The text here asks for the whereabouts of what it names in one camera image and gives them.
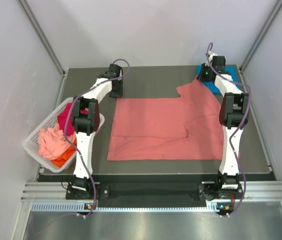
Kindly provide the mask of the salmon pink t shirt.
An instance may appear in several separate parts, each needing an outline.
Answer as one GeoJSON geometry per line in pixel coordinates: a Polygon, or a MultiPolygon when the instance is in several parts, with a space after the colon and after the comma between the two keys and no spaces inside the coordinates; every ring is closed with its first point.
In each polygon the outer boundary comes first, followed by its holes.
{"type": "Polygon", "coordinates": [[[177,87],[176,98],[116,102],[109,161],[221,160],[221,105],[198,80],[177,87]]]}

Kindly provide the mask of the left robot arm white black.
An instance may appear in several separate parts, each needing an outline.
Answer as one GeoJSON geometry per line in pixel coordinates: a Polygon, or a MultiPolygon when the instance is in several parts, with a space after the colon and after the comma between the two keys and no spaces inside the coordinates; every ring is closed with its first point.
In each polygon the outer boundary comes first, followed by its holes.
{"type": "Polygon", "coordinates": [[[111,63],[95,84],[79,97],[73,99],[71,124],[76,135],[76,163],[74,180],[68,187],[68,199],[93,199],[96,194],[92,179],[93,141],[105,119],[99,111],[99,103],[106,95],[112,98],[123,96],[123,69],[111,63]]]}

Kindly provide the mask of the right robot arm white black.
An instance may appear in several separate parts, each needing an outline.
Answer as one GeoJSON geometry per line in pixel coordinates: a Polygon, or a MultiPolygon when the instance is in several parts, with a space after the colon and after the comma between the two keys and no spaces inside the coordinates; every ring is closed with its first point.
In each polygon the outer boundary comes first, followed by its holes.
{"type": "Polygon", "coordinates": [[[240,90],[241,84],[234,82],[230,73],[225,71],[224,56],[208,51],[206,58],[207,61],[201,65],[197,79],[213,83],[223,96],[219,123],[224,133],[222,161],[217,180],[210,186],[209,193],[225,198],[229,194],[242,191],[239,180],[239,147],[244,127],[248,122],[251,101],[249,94],[240,90]]]}

